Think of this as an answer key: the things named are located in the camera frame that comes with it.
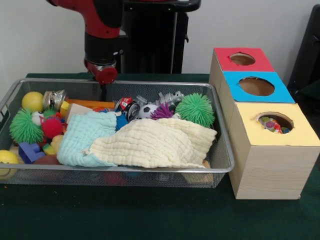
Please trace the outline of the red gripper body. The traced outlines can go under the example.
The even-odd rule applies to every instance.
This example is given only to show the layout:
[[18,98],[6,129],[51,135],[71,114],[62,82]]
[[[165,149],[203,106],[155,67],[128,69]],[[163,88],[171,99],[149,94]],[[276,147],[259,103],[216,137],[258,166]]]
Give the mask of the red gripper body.
[[84,59],[84,66],[100,85],[111,84],[116,80],[118,76],[116,63],[116,61],[113,61],[106,65],[98,65]]

